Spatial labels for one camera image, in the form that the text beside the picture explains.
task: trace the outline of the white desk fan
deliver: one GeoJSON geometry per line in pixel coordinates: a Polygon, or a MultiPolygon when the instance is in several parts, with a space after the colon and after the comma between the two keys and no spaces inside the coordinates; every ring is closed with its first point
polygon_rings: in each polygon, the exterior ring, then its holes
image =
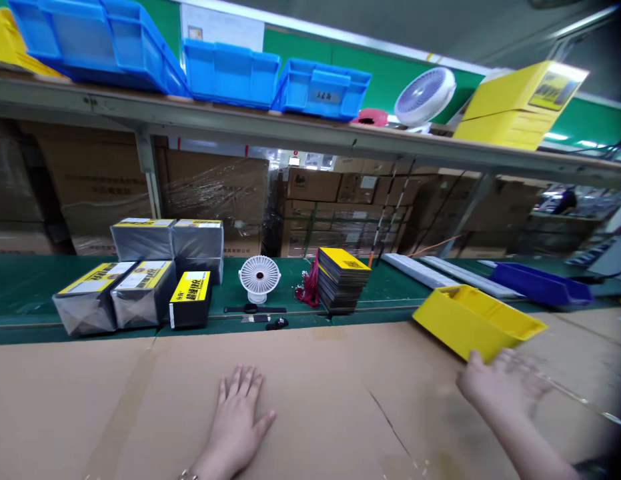
{"type": "Polygon", "coordinates": [[[412,127],[408,131],[427,131],[430,120],[446,108],[456,88],[455,75],[445,67],[423,72],[397,98],[395,115],[412,127]]]}
{"type": "Polygon", "coordinates": [[[274,290],[280,278],[277,264],[265,255],[250,257],[239,270],[239,280],[248,292],[250,303],[264,303],[267,294],[274,290]]]}

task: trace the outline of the hand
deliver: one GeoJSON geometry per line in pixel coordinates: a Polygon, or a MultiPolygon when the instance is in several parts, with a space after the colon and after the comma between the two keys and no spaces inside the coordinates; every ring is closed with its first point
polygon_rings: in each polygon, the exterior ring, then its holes
{"type": "Polygon", "coordinates": [[[275,420],[271,410],[255,423],[255,404],[263,375],[255,367],[238,365],[229,387],[225,378],[219,384],[219,402],[208,443],[190,469],[200,480],[229,480],[253,459],[270,425],[275,420]]]}
{"type": "Polygon", "coordinates": [[[552,388],[533,359],[521,359],[503,349],[488,367],[477,351],[470,352],[457,386],[483,416],[532,417],[541,398],[552,388]]]}

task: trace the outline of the green wall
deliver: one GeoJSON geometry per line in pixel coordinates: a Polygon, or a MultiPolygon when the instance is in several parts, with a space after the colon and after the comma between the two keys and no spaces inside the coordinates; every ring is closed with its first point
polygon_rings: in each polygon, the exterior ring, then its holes
{"type": "MultiPolygon", "coordinates": [[[[170,0],[139,0],[152,16],[159,31],[177,58],[181,58],[181,20],[179,4],[170,0]]],[[[0,7],[7,0],[0,0],[0,7]]],[[[356,49],[329,39],[308,38],[280,29],[266,29],[263,50],[281,56],[281,64],[290,57],[339,65],[372,73],[364,107],[393,113],[395,100],[415,77],[433,67],[431,63],[391,57],[375,51],[356,49]]],[[[481,75],[454,70],[457,90],[450,104],[434,121],[445,123],[470,97],[482,80],[481,75]]],[[[579,140],[611,145],[621,139],[621,110],[573,99],[559,117],[552,131],[569,136],[563,142],[577,145],[579,140]]]]}

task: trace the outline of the green conveyor belt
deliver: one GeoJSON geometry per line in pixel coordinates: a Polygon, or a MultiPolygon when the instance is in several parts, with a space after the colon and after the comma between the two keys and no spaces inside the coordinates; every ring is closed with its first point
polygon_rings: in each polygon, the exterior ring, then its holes
{"type": "MultiPolygon", "coordinates": [[[[0,255],[0,344],[72,341],[65,333],[51,296],[104,261],[112,261],[112,257],[0,255]]],[[[245,290],[237,274],[244,261],[238,258],[224,259],[223,285],[213,288],[207,328],[178,334],[232,333],[264,328],[264,324],[241,323],[238,314],[223,313],[224,307],[247,303],[245,290]]],[[[286,317],[290,322],[288,328],[405,321],[410,319],[414,308],[430,294],[430,289],[425,285],[382,261],[378,267],[373,267],[358,304],[358,312],[331,320],[326,317],[323,309],[313,310],[293,298],[294,287],[301,283],[301,272],[309,270],[310,263],[304,259],[275,261],[281,271],[281,280],[277,288],[268,294],[266,305],[287,308],[289,313],[286,317]]],[[[579,275],[583,272],[578,267],[565,265],[555,259],[518,261],[558,275],[579,275]]],[[[476,260],[456,259],[453,262],[483,276],[490,275],[491,269],[476,260]]],[[[589,308],[614,306],[616,302],[606,297],[621,295],[621,281],[608,280],[603,285],[593,286],[592,290],[595,296],[601,298],[589,308]]],[[[512,305],[527,313],[548,311],[546,307],[527,301],[513,302],[512,305]]],[[[169,327],[161,327],[122,331],[93,338],[157,334],[175,335],[169,327]]]]}

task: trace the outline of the blue plastic bin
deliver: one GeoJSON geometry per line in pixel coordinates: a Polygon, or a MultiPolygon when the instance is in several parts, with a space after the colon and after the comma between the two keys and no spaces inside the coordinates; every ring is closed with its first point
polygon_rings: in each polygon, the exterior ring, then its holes
{"type": "Polygon", "coordinates": [[[277,84],[273,110],[348,122],[359,115],[370,73],[290,59],[277,84]]]}
{"type": "Polygon", "coordinates": [[[588,305],[594,300],[583,283],[519,263],[499,262],[490,279],[544,305],[588,305]]]}
{"type": "Polygon", "coordinates": [[[197,100],[270,109],[279,55],[192,39],[183,41],[183,53],[188,86],[197,100]]]}
{"type": "Polygon", "coordinates": [[[190,97],[147,11],[125,0],[8,0],[28,54],[77,82],[190,97]]]}

